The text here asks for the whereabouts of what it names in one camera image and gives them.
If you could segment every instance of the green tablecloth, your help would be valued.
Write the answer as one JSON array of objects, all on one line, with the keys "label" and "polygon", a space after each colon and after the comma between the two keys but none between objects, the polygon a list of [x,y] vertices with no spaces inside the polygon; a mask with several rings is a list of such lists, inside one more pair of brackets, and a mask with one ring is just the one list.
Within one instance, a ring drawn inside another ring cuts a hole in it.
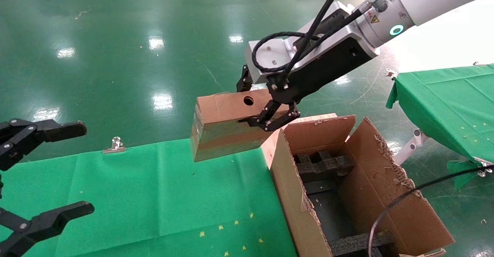
[{"label": "green tablecloth", "polygon": [[[95,208],[27,257],[296,256],[260,149],[193,163],[185,139],[26,162],[2,176],[1,206],[25,218],[82,200]],[[0,240],[10,232],[0,227]]]},{"label": "green tablecloth", "polygon": [[386,107],[395,101],[439,143],[494,162],[494,64],[399,74]]}]

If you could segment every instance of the white robotic arm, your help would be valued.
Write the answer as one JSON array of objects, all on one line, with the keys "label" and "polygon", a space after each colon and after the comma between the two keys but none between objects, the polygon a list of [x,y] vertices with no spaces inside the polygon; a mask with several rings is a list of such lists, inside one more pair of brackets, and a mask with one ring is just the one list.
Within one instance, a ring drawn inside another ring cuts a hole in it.
[{"label": "white robotic arm", "polygon": [[374,7],[357,19],[364,37],[374,47],[390,41],[414,25],[421,25],[474,0],[385,0],[388,8]]},{"label": "white robotic arm", "polygon": [[[327,2],[318,24],[314,25],[314,19],[298,32],[279,32],[250,41],[237,91],[249,90],[253,83],[267,83],[272,100],[258,116],[246,121],[267,132],[282,127],[300,116],[297,104],[302,98],[372,60],[386,42],[472,1],[366,0],[355,9]],[[288,104],[290,110],[271,121],[281,104]]]}]

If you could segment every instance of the black cable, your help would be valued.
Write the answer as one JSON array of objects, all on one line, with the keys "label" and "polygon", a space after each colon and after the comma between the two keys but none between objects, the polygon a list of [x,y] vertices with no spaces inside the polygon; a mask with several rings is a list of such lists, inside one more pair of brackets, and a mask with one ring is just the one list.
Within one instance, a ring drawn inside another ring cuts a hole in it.
[{"label": "black cable", "polygon": [[[252,62],[254,63],[254,66],[256,66],[258,69],[260,69],[261,71],[263,71],[265,73],[278,72],[278,71],[284,70],[284,71],[286,71],[286,72],[284,72],[284,73],[286,73],[286,77],[288,77],[288,74],[290,73],[291,69],[293,68],[295,63],[298,62],[300,55],[302,53],[304,53],[304,50],[307,47],[307,44],[309,44],[310,39],[315,38],[314,32],[316,31],[317,27],[319,26],[319,24],[323,20],[324,15],[326,14],[326,12],[328,12],[328,9],[330,8],[330,6],[333,2],[334,2],[334,0],[326,0],[323,7],[319,10],[319,13],[317,14],[316,18],[314,18],[314,21],[312,22],[312,25],[306,34],[302,33],[302,35],[300,36],[300,35],[298,35],[298,34],[301,34],[300,32],[279,32],[279,33],[270,34],[270,35],[264,37],[263,39],[261,39],[256,44],[256,46],[254,47],[254,50],[252,50]],[[257,61],[257,56],[256,56],[257,50],[261,47],[261,45],[263,45],[268,40],[276,38],[276,37],[284,37],[284,36],[297,36],[297,37],[304,37],[305,39],[304,39],[302,45],[300,46],[300,48],[298,48],[297,53],[295,53],[295,55],[293,56],[293,58],[291,59],[291,61],[288,64],[285,64],[285,65],[282,65],[279,67],[275,67],[275,68],[266,68],[266,67],[261,66]]]},{"label": "black cable", "polygon": [[494,164],[493,165],[490,165],[490,166],[486,166],[486,167],[477,167],[477,168],[474,168],[474,169],[468,169],[468,170],[465,170],[465,171],[460,171],[460,172],[457,172],[457,173],[453,173],[453,174],[450,174],[450,175],[447,175],[447,176],[444,176],[444,177],[435,179],[435,180],[430,181],[428,183],[422,184],[422,185],[414,188],[413,190],[409,190],[409,191],[405,192],[404,194],[400,195],[399,197],[397,197],[396,199],[394,199],[393,202],[391,202],[386,208],[384,208],[384,210],[377,217],[376,221],[372,225],[372,228],[370,229],[370,232],[369,232],[369,243],[368,243],[369,248],[367,249],[367,253],[369,254],[369,257],[372,257],[372,238],[374,237],[374,232],[376,231],[377,225],[384,218],[384,216],[388,213],[388,211],[390,211],[391,208],[393,208],[394,206],[396,206],[397,204],[399,204],[400,202],[402,202],[402,200],[405,199],[407,196],[411,195],[412,193],[416,192],[417,190],[421,190],[423,188],[426,188],[426,187],[435,185],[437,183],[441,183],[443,181],[446,181],[448,179],[454,178],[456,176],[460,176],[460,175],[468,174],[468,173],[472,173],[472,172],[477,172],[477,171],[484,170],[484,169],[489,169],[489,168],[490,169],[494,169]]},{"label": "black cable", "polygon": [[[321,45],[321,43],[323,41],[325,41],[326,39],[331,37],[338,30],[346,27],[351,22],[355,21],[361,15],[362,15],[362,13],[360,12],[359,9],[357,9],[350,16],[346,17],[336,28],[334,28],[332,31],[323,35],[323,37],[319,38],[317,36],[312,36],[311,39],[315,40],[316,42],[313,45],[311,45],[311,47],[309,49],[306,49],[302,53],[300,58],[303,59],[304,57],[306,57],[311,51],[313,51],[315,48],[317,48],[319,45]],[[261,46],[263,44],[265,44],[268,40],[273,39],[275,37],[283,37],[283,36],[305,37],[305,35],[306,34],[301,33],[301,32],[278,32],[278,33],[270,34],[270,35],[264,37],[254,46],[254,49],[252,50],[252,63],[254,64],[254,66],[256,66],[258,69],[260,69],[261,71],[263,71],[265,73],[278,72],[278,71],[281,71],[282,69],[285,69],[288,66],[288,63],[284,64],[282,66],[279,66],[279,67],[275,67],[275,68],[266,68],[266,67],[261,66],[261,64],[259,64],[259,62],[257,61],[257,50],[259,48],[261,48]]]},{"label": "black cable", "polygon": [[324,34],[323,37],[319,38],[311,47],[302,53],[300,56],[300,59],[303,59],[306,57],[311,51],[313,51],[315,48],[317,48],[319,45],[322,44],[326,39],[331,37],[333,34],[335,34],[338,30],[346,27],[349,25],[351,22],[355,21],[358,17],[362,16],[362,13],[360,12],[359,9],[356,9],[355,12],[353,12],[350,16],[346,17],[336,28],[334,28],[332,31]]},{"label": "black cable", "polygon": [[[261,70],[265,73],[277,72],[277,71],[281,71],[282,69],[284,69],[288,64],[284,64],[282,66],[275,67],[275,68],[266,68],[266,67],[261,66],[261,64],[259,64],[259,62],[257,61],[257,50],[259,48],[261,48],[261,46],[263,44],[265,44],[267,41],[269,41],[271,39],[274,39],[277,37],[287,37],[287,36],[305,37],[306,34],[301,33],[301,32],[284,31],[284,32],[273,33],[273,34],[270,34],[270,35],[264,37],[259,42],[257,42],[257,44],[254,46],[254,49],[252,50],[252,63],[254,63],[254,66],[256,66],[259,70]],[[312,40],[318,40],[319,37],[312,36],[311,39]]]},{"label": "black cable", "polygon": [[286,78],[288,77],[291,69],[293,68],[293,66],[295,65],[295,63],[298,62],[298,60],[300,58],[300,55],[302,55],[302,53],[304,52],[305,48],[309,44],[310,36],[314,35],[314,32],[316,32],[317,27],[319,26],[319,24],[323,20],[324,15],[326,14],[326,12],[328,12],[328,9],[330,9],[330,6],[331,6],[331,4],[334,1],[335,0],[326,0],[326,2],[324,3],[323,7],[320,9],[319,13],[317,14],[316,18],[314,19],[314,22],[310,26],[309,31],[307,31],[306,37],[303,39],[302,44],[300,45],[299,48],[297,48],[297,52],[295,53],[295,55],[293,56],[293,58],[291,58],[288,66],[286,66],[286,68],[283,70],[283,75],[281,77],[281,82],[284,82],[286,80]]}]

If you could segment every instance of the cardboard piece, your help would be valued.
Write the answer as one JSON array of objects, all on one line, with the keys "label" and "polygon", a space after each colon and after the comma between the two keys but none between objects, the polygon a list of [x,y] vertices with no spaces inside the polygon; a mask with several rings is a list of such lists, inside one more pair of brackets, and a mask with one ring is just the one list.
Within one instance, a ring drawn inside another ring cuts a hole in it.
[{"label": "cardboard piece", "polygon": [[[271,132],[239,120],[259,115],[270,99],[267,89],[198,97],[190,138],[194,162],[261,146]],[[286,111],[282,105],[274,118]]]},{"label": "cardboard piece", "polygon": [[[402,167],[393,160],[386,142],[365,118],[347,140],[355,116],[312,117],[291,123],[279,132],[271,173],[286,221],[300,257],[332,256],[319,219],[307,198],[293,154],[328,150],[348,155],[355,167],[339,187],[339,195],[358,234],[369,232],[385,206],[414,188]],[[398,252],[421,255],[454,242],[450,233],[420,192],[407,197],[381,221],[377,231],[389,230]]]}]

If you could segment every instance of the open cardboard box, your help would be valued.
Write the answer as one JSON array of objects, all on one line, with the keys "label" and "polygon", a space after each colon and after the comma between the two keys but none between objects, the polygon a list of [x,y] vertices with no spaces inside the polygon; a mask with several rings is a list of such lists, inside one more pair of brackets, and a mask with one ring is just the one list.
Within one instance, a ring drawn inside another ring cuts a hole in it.
[{"label": "open cardboard box", "polygon": [[[307,197],[293,155],[327,150],[347,155],[355,167],[338,187],[356,234],[369,232],[375,219],[393,199],[415,187],[372,123],[365,118],[348,137],[355,116],[310,117],[278,130],[262,145],[286,222],[301,257],[331,257],[314,204]],[[422,255],[454,239],[421,192],[395,206],[378,225],[390,231],[399,254]]]}]

